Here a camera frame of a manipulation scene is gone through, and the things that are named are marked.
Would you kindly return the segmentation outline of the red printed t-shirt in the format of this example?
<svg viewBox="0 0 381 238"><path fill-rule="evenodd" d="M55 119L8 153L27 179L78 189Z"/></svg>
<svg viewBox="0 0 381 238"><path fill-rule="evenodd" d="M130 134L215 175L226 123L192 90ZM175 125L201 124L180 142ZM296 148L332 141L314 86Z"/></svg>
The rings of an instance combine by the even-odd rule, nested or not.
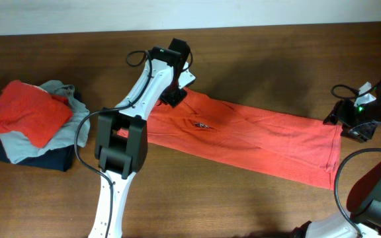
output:
<svg viewBox="0 0 381 238"><path fill-rule="evenodd" d="M333 189L341 128L188 90L175 108L157 103L148 141L219 163Z"/></svg>

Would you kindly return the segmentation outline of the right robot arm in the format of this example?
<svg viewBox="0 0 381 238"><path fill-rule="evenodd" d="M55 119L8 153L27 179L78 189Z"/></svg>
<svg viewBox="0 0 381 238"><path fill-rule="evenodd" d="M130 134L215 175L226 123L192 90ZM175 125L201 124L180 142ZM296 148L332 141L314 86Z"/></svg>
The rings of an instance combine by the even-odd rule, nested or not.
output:
<svg viewBox="0 0 381 238"><path fill-rule="evenodd" d="M381 125L381 80L364 88L351 89L351 97L339 97L324 124L341 123L342 135L360 143L372 139ZM346 206L339 199L340 176L334 180L334 198L339 211L321 221L307 221L295 228L293 238L381 237L381 162L352 187Z"/></svg>

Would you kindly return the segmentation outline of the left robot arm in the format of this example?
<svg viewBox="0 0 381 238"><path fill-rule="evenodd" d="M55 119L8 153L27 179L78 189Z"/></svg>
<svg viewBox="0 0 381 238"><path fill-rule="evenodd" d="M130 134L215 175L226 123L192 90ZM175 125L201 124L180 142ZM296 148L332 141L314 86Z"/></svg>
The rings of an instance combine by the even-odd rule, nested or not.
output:
<svg viewBox="0 0 381 238"><path fill-rule="evenodd" d="M144 70L127 96L114 108L97 112L95 157L101 189L90 237L121 237L122 218L131 183L148 153L147 120L156 103L176 107L195 76L190 46L172 39L168 48L143 52Z"/></svg>

